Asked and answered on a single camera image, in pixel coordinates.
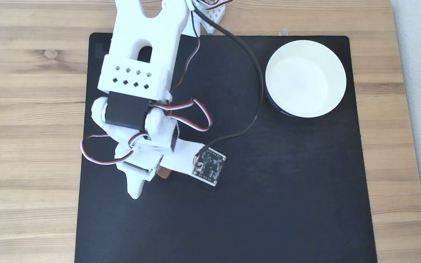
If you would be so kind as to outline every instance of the black mat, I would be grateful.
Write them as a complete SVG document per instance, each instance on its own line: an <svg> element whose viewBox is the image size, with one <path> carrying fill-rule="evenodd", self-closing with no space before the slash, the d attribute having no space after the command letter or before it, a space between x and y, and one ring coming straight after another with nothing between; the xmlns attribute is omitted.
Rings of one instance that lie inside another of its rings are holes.
<svg viewBox="0 0 421 263"><path fill-rule="evenodd" d="M90 37L84 134L98 133L90 118L110 34ZM312 119L277 112L267 99L245 136L214 146L227 155L214 188L190 176L156 176L138 200L115 166L82 160L75 262L77 263L372 263L376 251L356 111L347 37L243 37L263 70L287 42L314 40L339 56L347 74L344 99ZM194 38L182 37L174 83ZM202 36L174 102L196 95L214 125L207 133L181 126L185 140L209 140L244 128L257 100L257 77L229 38ZM186 117L204 122L199 110ZM87 151L111 158L115 142L89 141Z"/></svg>

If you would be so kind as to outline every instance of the wood grain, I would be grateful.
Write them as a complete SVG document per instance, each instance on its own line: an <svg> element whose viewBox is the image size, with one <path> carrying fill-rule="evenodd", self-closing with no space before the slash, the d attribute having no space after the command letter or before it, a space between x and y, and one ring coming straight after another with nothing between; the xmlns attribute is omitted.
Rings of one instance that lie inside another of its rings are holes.
<svg viewBox="0 0 421 263"><path fill-rule="evenodd" d="M148 16L160 1L144 0ZM0 0L0 262L72 262L92 32L113 0ZM347 35L376 248L421 263L421 188L389 0L235 0L240 35Z"/></svg>

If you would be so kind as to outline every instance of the black cable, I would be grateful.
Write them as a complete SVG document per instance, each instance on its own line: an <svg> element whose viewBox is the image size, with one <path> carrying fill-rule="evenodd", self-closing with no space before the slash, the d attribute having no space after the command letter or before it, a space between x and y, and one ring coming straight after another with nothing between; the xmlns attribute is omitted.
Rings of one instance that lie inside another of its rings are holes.
<svg viewBox="0 0 421 263"><path fill-rule="evenodd" d="M207 17L206 15L204 15L203 13L201 13L201 11L199 9L197 9L196 6L194 6L194 12L199 17L201 17L202 20L204 20L205 22L207 22L209 25L211 25L212 27L214 27L218 31L224 33L224 35L227 35L229 38L231 38L232 40L234 40L238 45L240 45L244 49L244 51L247 52L247 54L251 58L251 61L254 64L254 67L256 68L256 71L258 73L259 86L260 86L259 87L260 88L260 91L259 91L258 104L256 106L256 111L254 112L253 121L244 130L240 131L239 133L225 135L225 136L216 138L216 139L212 140L211 142L207 143L201 150L199 150L199 152L197 152L196 156L200 156L200 155L202 155L202 153L204 153L209 147L211 147L215 143L217 143L219 141L222 141L222 140L226 140L226 139L230 139L230 138L235 138L235 137L244 135L254 125L254 123L256 122L256 119L258 118L259 108L262 105L262 100L263 100L263 97L264 97L264 78L262 77L262 70L261 70L261 67L259 66L259 62L258 62L256 56L251 51L251 49L248 47L248 45L246 45L246 43L243 42L243 40L241 40L239 37L233 35L232 33L230 33L229 31L227 31L225 28L221 27L220 25L217 25L216 23L214 23L212 20L210 20L209 17Z"/></svg>

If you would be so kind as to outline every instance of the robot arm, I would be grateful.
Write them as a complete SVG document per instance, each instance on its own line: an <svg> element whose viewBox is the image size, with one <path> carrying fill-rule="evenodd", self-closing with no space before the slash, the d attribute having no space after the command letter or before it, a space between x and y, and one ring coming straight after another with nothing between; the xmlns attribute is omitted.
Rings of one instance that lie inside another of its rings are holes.
<svg viewBox="0 0 421 263"><path fill-rule="evenodd" d="M144 182L150 182L161 165L215 186L225 157L209 148L218 165L206 169L195 158L204 145L180 140L177 120L151 106L172 101L172 75L190 0L165 0L154 18L144 16L140 0L116 0L116 5L110 53L98 83L107 96L94 101L92 119L118 142L116 159L130 155L116 163L126 175L129 195L139 198ZM146 46L152 47L150 63L137 60Z"/></svg>

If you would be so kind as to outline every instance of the electronic component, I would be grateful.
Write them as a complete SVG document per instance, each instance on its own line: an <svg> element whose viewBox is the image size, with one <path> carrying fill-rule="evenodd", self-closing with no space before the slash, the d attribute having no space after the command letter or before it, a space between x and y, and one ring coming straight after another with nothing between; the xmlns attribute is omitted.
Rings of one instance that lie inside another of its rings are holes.
<svg viewBox="0 0 421 263"><path fill-rule="evenodd" d="M203 179L202 181L216 186L219 180L222 166L225 163L225 156L209 148L197 157L196 165L193 170L194 177Z"/></svg>
<svg viewBox="0 0 421 263"><path fill-rule="evenodd" d="M150 110L150 100L110 91L105 111L107 124L144 130L145 117Z"/></svg>

